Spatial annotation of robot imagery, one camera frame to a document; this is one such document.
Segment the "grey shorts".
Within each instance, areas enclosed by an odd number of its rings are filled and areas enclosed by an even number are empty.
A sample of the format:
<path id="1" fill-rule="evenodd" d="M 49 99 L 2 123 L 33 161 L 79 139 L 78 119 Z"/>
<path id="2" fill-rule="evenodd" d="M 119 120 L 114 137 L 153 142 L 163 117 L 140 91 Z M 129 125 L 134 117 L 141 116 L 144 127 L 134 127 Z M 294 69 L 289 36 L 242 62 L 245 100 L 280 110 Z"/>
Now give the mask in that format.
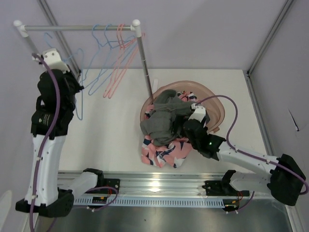
<path id="1" fill-rule="evenodd" d="M 173 131 L 177 116 L 190 116 L 191 101 L 183 101 L 173 89 L 161 92 L 155 99 L 150 117 L 140 122 L 140 129 L 149 135 L 155 146 L 164 146 L 174 141 L 179 132 Z"/>

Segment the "pink whale print shorts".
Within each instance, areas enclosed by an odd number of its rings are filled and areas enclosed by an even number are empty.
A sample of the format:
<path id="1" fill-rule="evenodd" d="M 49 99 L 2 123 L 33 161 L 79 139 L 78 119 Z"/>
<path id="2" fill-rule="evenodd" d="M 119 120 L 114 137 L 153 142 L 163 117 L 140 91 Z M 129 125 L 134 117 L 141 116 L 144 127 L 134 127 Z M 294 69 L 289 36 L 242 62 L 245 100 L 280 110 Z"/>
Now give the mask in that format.
<path id="1" fill-rule="evenodd" d="M 196 102 L 197 98 L 192 92 L 177 92 L 179 98 L 185 102 Z M 143 112 L 142 121 L 150 117 L 154 109 L 153 103 L 146 106 Z M 173 168 L 180 167 L 190 151 L 192 145 L 187 138 L 175 139 L 164 146 L 155 146 L 149 135 L 144 136 L 141 149 L 141 161 L 145 164 L 163 167 L 165 164 Z"/>

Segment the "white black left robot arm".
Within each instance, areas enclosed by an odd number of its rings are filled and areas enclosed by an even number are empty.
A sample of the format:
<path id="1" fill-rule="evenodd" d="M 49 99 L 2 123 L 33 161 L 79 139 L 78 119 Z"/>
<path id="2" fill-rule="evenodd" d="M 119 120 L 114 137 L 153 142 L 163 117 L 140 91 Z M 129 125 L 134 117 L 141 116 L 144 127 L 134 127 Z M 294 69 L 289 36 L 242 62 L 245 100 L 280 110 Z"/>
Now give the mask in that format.
<path id="1" fill-rule="evenodd" d="M 103 171 L 87 168 L 69 186 L 57 186 L 61 151 L 75 110 L 75 94 L 83 87 L 70 72 L 52 69 L 51 73 L 53 76 L 49 71 L 43 72 L 37 84 L 40 95 L 30 130 L 34 150 L 30 184 L 15 209 L 60 218 L 67 216 L 73 201 L 87 191 L 102 192 L 105 182 Z"/>

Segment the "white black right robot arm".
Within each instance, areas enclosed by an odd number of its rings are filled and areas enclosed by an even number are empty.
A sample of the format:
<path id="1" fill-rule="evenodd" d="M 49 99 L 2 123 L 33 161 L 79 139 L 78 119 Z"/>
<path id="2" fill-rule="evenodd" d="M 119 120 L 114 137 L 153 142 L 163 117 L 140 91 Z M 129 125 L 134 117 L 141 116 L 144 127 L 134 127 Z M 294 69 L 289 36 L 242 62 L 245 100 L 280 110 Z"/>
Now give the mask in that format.
<path id="1" fill-rule="evenodd" d="M 287 154 L 276 157 L 242 151 L 226 138 L 208 134 L 202 122 L 187 116 L 176 116 L 172 130 L 188 138 L 193 149 L 203 157 L 249 170 L 247 174 L 235 170 L 225 173 L 220 188 L 226 195 L 235 191 L 256 191 L 271 194 L 280 203 L 294 206 L 300 195 L 308 193 L 304 173 Z"/>

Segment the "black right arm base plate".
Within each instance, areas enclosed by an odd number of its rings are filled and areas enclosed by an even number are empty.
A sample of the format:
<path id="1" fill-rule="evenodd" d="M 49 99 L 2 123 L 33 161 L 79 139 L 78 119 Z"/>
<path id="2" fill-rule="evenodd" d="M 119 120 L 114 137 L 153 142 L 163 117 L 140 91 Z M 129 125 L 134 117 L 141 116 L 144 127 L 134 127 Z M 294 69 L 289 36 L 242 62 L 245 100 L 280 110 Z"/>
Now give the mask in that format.
<path id="1" fill-rule="evenodd" d="M 205 189 L 207 196 L 244 196 L 249 197 L 248 190 L 236 190 L 230 184 L 219 180 L 208 180 L 204 182 L 202 188 Z"/>

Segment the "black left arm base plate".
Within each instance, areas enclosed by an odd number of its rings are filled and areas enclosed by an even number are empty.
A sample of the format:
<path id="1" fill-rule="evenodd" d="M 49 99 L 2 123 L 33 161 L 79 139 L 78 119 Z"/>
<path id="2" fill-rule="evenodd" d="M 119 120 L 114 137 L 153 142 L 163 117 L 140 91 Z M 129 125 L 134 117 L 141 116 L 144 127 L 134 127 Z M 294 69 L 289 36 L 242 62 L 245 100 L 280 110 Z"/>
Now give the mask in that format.
<path id="1" fill-rule="evenodd" d="M 120 179 L 116 179 L 116 178 L 107 178 L 104 180 L 104 187 L 112 187 L 115 188 L 117 191 L 119 191 L 120 188 Z M 99 194 L 115 194 L 115 191 L 112 189 L 98 189 L 95 190 L 95 193 L 99 193 Z"/>

